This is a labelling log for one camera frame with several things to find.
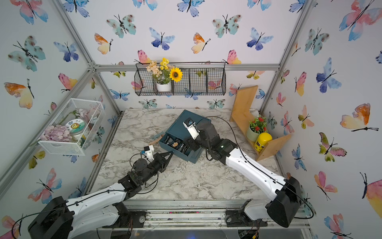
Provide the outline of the teal top drawer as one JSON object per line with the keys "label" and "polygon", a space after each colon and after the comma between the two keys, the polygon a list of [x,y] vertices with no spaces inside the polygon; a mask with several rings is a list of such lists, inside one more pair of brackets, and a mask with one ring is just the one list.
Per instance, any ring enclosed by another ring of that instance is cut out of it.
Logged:
{"label": "teal top drawer", "polygon": [[[179,148],[172,148],[172,144],[174,142],[178,142]],[[159,145],[166,151],[172,151],[175,156],[181,158],[184,161],[191,162],[196,164],[200,156],[202,155],[203,150],[200,148],[198,150],[192,150],[188,147],[183,140],[177,138],[173,135],[166,133],[161,140],[159,141]]]}

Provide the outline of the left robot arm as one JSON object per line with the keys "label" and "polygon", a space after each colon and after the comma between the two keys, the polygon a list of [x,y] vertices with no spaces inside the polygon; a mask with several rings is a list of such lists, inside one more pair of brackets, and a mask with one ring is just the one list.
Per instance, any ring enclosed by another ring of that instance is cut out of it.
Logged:
{"label": "left robot arm", "polygon": [[138,171],[130,171],[118,182],[82,197],[52,199],[28,226],[32,239],[72,239],[83,233],[113,225],[127,217],[124,201],[137,195],[145,183],[166,170],[173,152],[155,153]]}

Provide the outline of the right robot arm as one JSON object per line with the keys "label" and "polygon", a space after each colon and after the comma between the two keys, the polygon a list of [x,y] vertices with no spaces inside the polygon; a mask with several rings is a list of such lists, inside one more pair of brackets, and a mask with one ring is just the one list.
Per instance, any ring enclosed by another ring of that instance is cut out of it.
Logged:
{"label": "right robot arm", "polygon": [[262,203],[247,202],[243,213],[246,219],[272,219],[287,228],[302,206],[300,183],[291,177],[286,179],[268,170],[248,156],[235,141],[221,138],[208,120],[183,122],[190,134],[186,139],[189,148],[202,148],[213,160],[235,169],[256,184],[268,199]]}

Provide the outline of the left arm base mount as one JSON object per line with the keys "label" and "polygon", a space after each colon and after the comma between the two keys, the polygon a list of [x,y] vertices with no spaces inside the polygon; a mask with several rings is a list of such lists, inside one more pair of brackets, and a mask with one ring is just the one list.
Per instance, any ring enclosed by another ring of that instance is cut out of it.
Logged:
{"label": "left arm base mount", "polygon": [[117,220],[110,226],[103,226],[103,228],[125,228],[125,229],[140,229],[144,227],[146,221],[147,212],[128,210],[124,204],[119,206],[115,205],[117,209]]}

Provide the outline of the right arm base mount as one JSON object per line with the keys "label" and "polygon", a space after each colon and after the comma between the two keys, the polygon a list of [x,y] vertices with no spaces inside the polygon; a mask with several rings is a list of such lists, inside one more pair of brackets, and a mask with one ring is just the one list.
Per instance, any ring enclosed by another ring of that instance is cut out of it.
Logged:
{"label": "right arm base mount", "polygon": [[268,223],[262,219],[252,220],[245,213],[244,209],[226,210],[225,223],[229,228],[232,227],[267,227]]}

